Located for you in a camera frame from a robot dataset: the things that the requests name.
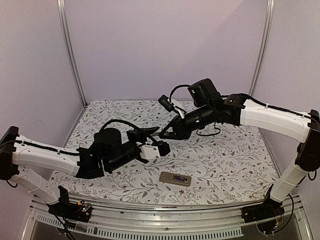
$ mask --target black bracket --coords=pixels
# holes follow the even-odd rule
[[[310,131],[305,143],[300,143],[295,164],[305,171],[313,172],[320,168],[320,120],[316,110],[310,111]]]
[[[9,180],[13,175],[19,174],[18,166],[12,162],[15,151],[15,140],[19,136],[19,128],[11,126],[0,140],[0,180]]]
[[[241,209],[241,217],[245,223],[274,218],[285,213],[282,202],[277,202],[270,198],[272,186],[268,189],[263,203],[245,206]]]
[[[58,188],[60,190],[59,202],[47,205],[49,207],[48,212],[65,219],[88,223],[92,213],[91,204],[86,203],[83,206],[82,204],[71,203],[68,191],[62,186],[58,186]]]

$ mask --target black joint housing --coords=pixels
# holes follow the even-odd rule
[[[11,126],[0,140],[0,180],[9,180],[19,174],[18,166],[13,164],[12,155],[15,151],[15,140],[19,136],[19,128]]]
[[[305,143],[300,143],[295,164],[305,171],[313,172],[320,168],[320,124],[319,113],[310,111],[311,124]]]
[[[188,87],[193,103],[197,108],[210,104],[213,108],[223,103],[223,99],[209,78],[200,80]]]

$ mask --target floral tablecloth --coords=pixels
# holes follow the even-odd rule
[[[187,111],[192,102],[182,102]],[[94,133],[110,119],[122,119],[139,127],[161,129],[174,117],[156,101],[92,101],[77,124],[67,146],[88,148]],[[123,141],[130,127],[114,123]],[[255,127],[217,124],[221,133],[204,137],[192,133],[188,140],[166,140],[171,153],[143,164],[133,160],[112,174],[92,180],[54,171],[51,182],[69,192],[104,199],[165,205],[211,205],[261,200],[278,178],[260,132]],[[200,131],[210,134],[212,125]],[[159,181],[161,172],[192,176],[191,186]]]

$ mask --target white arm segment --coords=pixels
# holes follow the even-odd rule
[[[13,175],[11,182],[24,187],[29,193],[37,195],[49,205],[59,202],[60,191],[57,185],[52,185],[27,165],[19,165],[18,170],[19,175]]]
[[[264,107],[248,99],[244,102],[245,108],[241,110],[240,124],[253,126],[280,133],[293,138],[300,143],[305,143],[309,134],[310,119],[293,113]]]
[[[51,146],[41,142],[36,142],[20,135],[16,138],[17,141],[29,142],[45,147],[51,147],[60,151],[71,153],[79,153],[75,148],[63,148]],[[12,162],[16,165],[31,165],[45,169],[57,170],[69,174],[71,176],[77,175],[79,166],[77,162],[80,160],[79,156],[57,153],[51,150],[41,149],[34,146],[29,146],[23,143],[15,143],[16,151],[12,154]]]
[[[280,179],[272,186],[270,198],[278,203],[282,202],[285,200],[288,193],[290,193],[308,173],[308,171],[295,165],[295,161],[292,161],[285,169]]]
[[[300,143],[305,143],[310,131],[310,119],[293,113],[264,107],[248,99],[244,102],[245,108],[241,110],[240,124],[270,130],[291,137]],[[310,116],[306,112],[297,112]],[[278,203],[282,202],[288,193],[293,190],[308,171],[295,165],[293,161],[272,186],[270,198]]]

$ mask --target metal frame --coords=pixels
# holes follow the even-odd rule
[[[89,223],[77,222],[75,231],[100,238],[107,238],[108,233],[118,233],[119,235],[142,236],[141,239],[145,236],[144,239],[147,240],[151,239],[148,236],[154,236],[155,239],[160,239],[160,237],[166,239],[168,236],[183,239],[182,237],[187,235],[198,236],[197,239],[201,240],[201,236],[204,236],[203,239],[208,239],[206,237],[209,234],[230,232],[256,224],[255,222],[245,223],[241,218],[241,208],[257,204],[252,202],[239,205],[148,205],[100,198],[99,201],[94,201],[92,197],[70,194],[70,200],[73,202],[78,202],[83,198],[90,199],[93,205],[92,217]],[[312,240],[313,237],[301,200],[296,194],[293,195],[293,200],[294,214],[301,239]],[[286,198],[283,201],[283,206],[285,216],[290,215],[291,199]],[[47,205],[40,198],[34,197],[30,206],[28,224],[23,233],[23,240],[30,240],[31,231],[36,221],[59,227],[57,221],[47,211]]]
[[[263,36],[260,46],[260,51],[255,66],[253,79],[251,82],[249,94],[254,95],[259,75],[262,68],[263,59],[265,56],[268,38],[270,34],[270,28],[273,17],[275,0],[268,0],[266,9],[266,18],[264,23]],[[66,51],[69,58],[69,63],[76,85],[76,89],[84,106],[77,121],[71,129],[68,138],[64,145],[67,143],[70,135],[78,124],[79,120],[83,116],[86,106],[88,105],[85,93],[79,77],[78,68],[74,56],[74,51],[71,44],[70,33],[67,23],[67,15],[65,9],[65,1],[57,0],[58,12],[60,17],[61,29],[63,38],[66,46]],[[275,162],[275,158],[270,151],[270,148],[260,131],[260,134],[266,144],[267,150],[271,156],[274,166],[280,175],[279,168]],[[303,210],[302,203],[298,195],[293,195],[294,198],[294,214],[297,219],[299,231],[303,240],[312,240],[312,234],[307,220],[306,213]],[[192,206],[181,206],[181,205],[151,205],[151,204],[140,204],[121,202],[115,200],[106,200],[101,198],[93,198],[90,196],[70,194],[70,200],[78,202],[80,200],[90,201],[94,210],[92,212],[91,221],[88,224],[78,223],[77,228],[80,232],[90,234],[94,228],[101,230],[115,230],[139,234],[181,234],[184,232],[188,233],[207,233],[208,231],[223,231],[228,229],[235,229],[245,226],[244,220],[241,218],[240,209],[243,206],[255,205],[256,202],[243,202],[243,203],[232,203],[226,205],[192,205]],[[285,214],[288,215],[291,212],[291,200],[287,198],[283,201],[285,208]],[[23,240],[29,240],[31,238],[32,230],[37,221],[39,214],[50,216],[48,214],[48,207],[38,198],[34,197],[32,200],[30,209],[28,210],[28,219],[25,229],[22,234]]]
[[[88,105],[86,105],[84,108],[81,109],[81,112],[79,114],[79,116],[77,117],[76,121],[74,122],[70,132],[68,133],[68,136],[66,137],[64,143],[63,143],[63,147],[65,147],[67,145],[67,142],[69,141],[72,133],[74,132],[75,128],[77,127],[78,123],[80,122],[80,119],[82,118],[82,116],[84,115],[85,111],[87,110]]]
[[[80,101],[82,105],[85,107],[88,103],[86,100],[84,89],[82,87],[82,83],[80,81],[76,59],[75,59],[74,51],[71,44],[71,38],[70,38],[68,22],[67,22],[67,14],[66,14],[66,8],[65,8],[65,1],[57,0],[57,5],[58,5],[58,12],[59,12],[64,44],[65,44],[66,52],[68,55],[68,59],[69,59],[69,63],[70,63],[70,67],[73,75],[73,80],[74,80],[75,87],[78,92]]]
[[[255,94],[255,91],[257,88],[260,72],[262,69],[262,64],[263,64],[266,49],[267,49],[268,39],[269,39],[269,35],[270,35],[272,17],[274,14],[274,6],[275,6],[275,0],[268,0],[267,7],[266,7],[264,30],[263,30],[262,41],[261,41],[261,45],[260,45],[260,51],[259,51],[256,65],[255,65],[250,89],[249,89],[250,96],[253,96]]]

